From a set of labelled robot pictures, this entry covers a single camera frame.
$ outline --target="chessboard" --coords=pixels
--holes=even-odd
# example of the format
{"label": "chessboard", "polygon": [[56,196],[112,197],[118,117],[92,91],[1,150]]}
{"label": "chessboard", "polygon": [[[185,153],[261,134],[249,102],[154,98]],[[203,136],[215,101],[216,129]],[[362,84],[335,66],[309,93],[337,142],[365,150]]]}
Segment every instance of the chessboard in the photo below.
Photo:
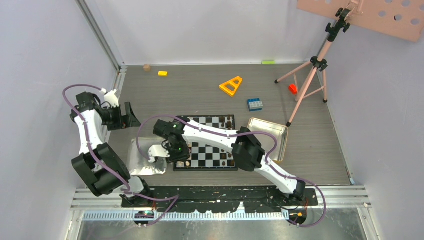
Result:
{"label": "chessboard", "polygon": [[[234,130],[234,115],[179,116],[217,129]],[[174,163],[174,171],[237,171],[230,152],[200,142],[188,142],[190,158]]]}

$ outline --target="white wall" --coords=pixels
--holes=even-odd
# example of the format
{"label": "white wall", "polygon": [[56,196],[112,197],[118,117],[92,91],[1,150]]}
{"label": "white wall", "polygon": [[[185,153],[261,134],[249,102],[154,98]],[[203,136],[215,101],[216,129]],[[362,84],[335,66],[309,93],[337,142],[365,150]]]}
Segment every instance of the white wall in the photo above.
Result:
{"label": "white wall", "polygon": [[93,1],[127,65],[302,62],[333,22],[294,0]]}
{"label": "white wall", "polygon": [[73,0],[1,1],[0,23],[1,239],[58,240],[79,183],[62,89],[110,88],[115,70]]}
{"label": "white wall", "polygon": [[424,234],[424,41],[352,26],[326,59],[328,105],[387,239]]}

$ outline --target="pink tripod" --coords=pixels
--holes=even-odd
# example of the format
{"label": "pink tripod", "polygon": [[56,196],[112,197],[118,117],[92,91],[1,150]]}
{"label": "pink tripod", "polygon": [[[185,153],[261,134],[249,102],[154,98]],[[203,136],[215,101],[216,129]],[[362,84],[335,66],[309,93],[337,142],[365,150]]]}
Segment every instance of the pink tripod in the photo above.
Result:
{"label": "pink tripod", "polygon": [[[336,17],[339,17],[339,20],[336,22],[336,24],[334,25],[334,27],[331,27],[331,23],[329,23],[325,29],[325,31],[328,34],[327,40],[324,44],[324,46],[322,47],[321,51],[319,52],[318,56],[314,56],[310,59],[310,61],[305,62],[304,64],[302,64],[301,66],[299,66],[298,68],[294,69],[293,71],[287,73],[286,75],[280,77],[279,79],[275,80],[275,84],[278,84],[279,82],[281,82],[283,79],[291,76],[294,74],[294,80],[296,83],[296,88],[298,87],[298,83],[296,80],[296,72],[303,69],[304,67],[308,66],[309,64],[312,64],[313,67],[309,72],[309,75],[307,76],[305,82],[302,85],[302,88],[300,89],[299,93],[296,96],[296,107],[294,108],[293,113],[291,114],[290,119],[287,122],[287,127],[290,127],[290,125],[292,125],[292,121],[295,118],[296,112],[298,111],[303,99],[311,96],[312,94],[316,94],[317,92],[323,90],[324,92],[324,103],[327,103],[327,76],[326,76],[326,68],[327,68],[327,61],[324,59],[324,56],[327,54],[327,52],[330,49],[330,46],[332,45],[332,43],[334,42],[334,40],[337,37],[337,34],[339,33],[339,31],[341,29],[343,29],[343,32],[346,33],[346,31],[349,29],[349,27],[351,26],[350,23],[346,22],[346,17],[348,16],[350,10],[345,8],[340,8],[337,13],[336,13]],[[312,79],[314,79],[315,74],[317,73],[317,71],[320,70],[322,72],[322,83],[323,86],[320,87],[319,89],[309,93],[308,95],[306,95],[306,92],[308,91],[309,86],[311,85]]]}

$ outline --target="blue toy block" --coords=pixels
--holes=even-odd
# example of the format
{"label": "blue toy block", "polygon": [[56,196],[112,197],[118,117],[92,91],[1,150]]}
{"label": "blue toy block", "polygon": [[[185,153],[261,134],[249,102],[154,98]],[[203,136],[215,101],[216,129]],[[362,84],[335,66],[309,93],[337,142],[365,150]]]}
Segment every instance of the blue toy block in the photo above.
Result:
{"label": "blue toy block", "polygon": [[259,98],[252,98],[247,100],[247,107],[249,108],[249,112],[261,111],[264,105]]}

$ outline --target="green block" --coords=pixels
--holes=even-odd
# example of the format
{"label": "green block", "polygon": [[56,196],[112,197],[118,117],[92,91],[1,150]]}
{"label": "green block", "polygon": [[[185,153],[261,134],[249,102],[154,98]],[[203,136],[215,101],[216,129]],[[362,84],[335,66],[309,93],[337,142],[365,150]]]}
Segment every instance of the green block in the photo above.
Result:
{"label": "green block", "polygon": [[262,61],[262,64],[276,64],[276,61]]}

